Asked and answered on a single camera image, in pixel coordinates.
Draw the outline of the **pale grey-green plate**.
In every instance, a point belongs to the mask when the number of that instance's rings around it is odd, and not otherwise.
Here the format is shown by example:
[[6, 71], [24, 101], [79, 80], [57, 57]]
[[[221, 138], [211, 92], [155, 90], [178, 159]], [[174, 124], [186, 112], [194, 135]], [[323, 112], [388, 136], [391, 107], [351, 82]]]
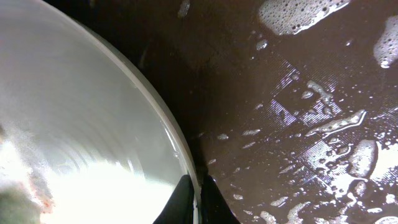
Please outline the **pale grey-green plate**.
[[40, 223], [153, 223], [192, 156], [174, 117], [111, 44], [44, 1], [1, 2], [1, 191]]

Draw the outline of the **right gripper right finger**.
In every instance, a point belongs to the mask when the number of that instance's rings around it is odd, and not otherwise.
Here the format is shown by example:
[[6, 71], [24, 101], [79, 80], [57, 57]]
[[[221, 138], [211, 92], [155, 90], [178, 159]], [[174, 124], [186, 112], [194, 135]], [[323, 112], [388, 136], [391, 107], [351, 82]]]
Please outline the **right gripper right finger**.
[[204, 224], [240, 224], [210, 175], [201, 186], [201, 215]]

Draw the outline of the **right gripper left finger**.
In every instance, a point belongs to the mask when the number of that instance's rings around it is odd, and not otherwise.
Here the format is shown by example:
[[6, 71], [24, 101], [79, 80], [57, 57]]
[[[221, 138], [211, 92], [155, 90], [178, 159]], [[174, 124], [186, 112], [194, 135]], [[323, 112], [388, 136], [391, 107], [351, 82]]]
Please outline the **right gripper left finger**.
[[189, 175], [183, 175], [153, 224], [193, 224], [194, 188]]

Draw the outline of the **green yellow sponge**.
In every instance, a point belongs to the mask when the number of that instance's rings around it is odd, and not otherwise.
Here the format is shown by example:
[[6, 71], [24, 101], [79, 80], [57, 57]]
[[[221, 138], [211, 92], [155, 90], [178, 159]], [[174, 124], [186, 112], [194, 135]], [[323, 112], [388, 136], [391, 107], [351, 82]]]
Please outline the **green yellow sponge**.
[[40, 224], [40, 213], [40, 207], [24, 191], [1, 191], [1, 224]]

